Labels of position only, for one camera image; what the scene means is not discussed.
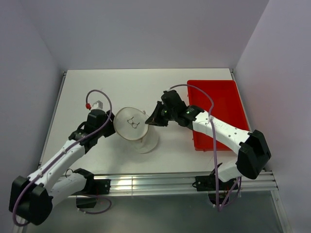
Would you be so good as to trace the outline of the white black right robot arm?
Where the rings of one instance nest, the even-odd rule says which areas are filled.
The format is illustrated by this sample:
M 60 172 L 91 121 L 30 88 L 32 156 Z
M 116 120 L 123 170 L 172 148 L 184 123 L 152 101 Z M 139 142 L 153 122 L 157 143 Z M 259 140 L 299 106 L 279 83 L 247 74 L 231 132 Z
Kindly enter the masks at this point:
M 221 189 L 227 182 L 241 176 L 255 180 L 271 158 L 262 132 L 236 128 L 196 105 L 186 105 L 175 90 L 164 92 L 145 123 L 166 127 L 169 121 L 207 135 L 236 154 L 236 159 L 216 165 L 211 172 L 208 177 L 211 190 Z

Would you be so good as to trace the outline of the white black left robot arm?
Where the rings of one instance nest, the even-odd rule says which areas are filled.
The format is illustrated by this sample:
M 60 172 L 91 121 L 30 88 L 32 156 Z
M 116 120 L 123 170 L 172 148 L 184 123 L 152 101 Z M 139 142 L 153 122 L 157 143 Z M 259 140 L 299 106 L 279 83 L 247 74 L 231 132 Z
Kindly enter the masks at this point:
M 62 149 L 44 166 L 28 175 L 18 176 L 11 186 L 9 211 L 13 223 L 24 227 L 42 224 L 53 207 L 72 194 L 94 196 L 98 185 L 94 174 L 78 168 L 62 181 L 59 178 L 94 147 L 99 138 L 115 133 L 114 115 L 109 110 L 93 109 L 87 120 L 71 133 Z

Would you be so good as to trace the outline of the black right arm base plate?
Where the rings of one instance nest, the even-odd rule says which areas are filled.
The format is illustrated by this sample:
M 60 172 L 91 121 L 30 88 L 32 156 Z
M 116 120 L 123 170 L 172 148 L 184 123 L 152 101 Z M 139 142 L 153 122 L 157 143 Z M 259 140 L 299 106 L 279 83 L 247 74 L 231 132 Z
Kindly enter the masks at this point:
M 227 182 L 218 180 L 220 191 L 229 191 L 236 182 L 236 179 L 231 179 Z M 216 190 L 216 177 L 214 174 L 206 176 L 196 176 L 195 181 L 192 183 L 192 187 L 196 188 L 196 191 L 215 191 Z

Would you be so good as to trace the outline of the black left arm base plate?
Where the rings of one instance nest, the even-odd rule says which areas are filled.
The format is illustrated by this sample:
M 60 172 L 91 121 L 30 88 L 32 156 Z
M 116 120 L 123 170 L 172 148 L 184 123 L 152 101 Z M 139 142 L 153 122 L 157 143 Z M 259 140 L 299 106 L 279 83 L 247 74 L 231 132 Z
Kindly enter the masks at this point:
M 94 208 L 98 202 L 98 196 L 109 194 L 110 181 L 110 179 L 95 179 L 91 187 L 74 193 L 76 196 L 86 196 L 86 198 L 76 198 L 76 207 L 80 209 Z

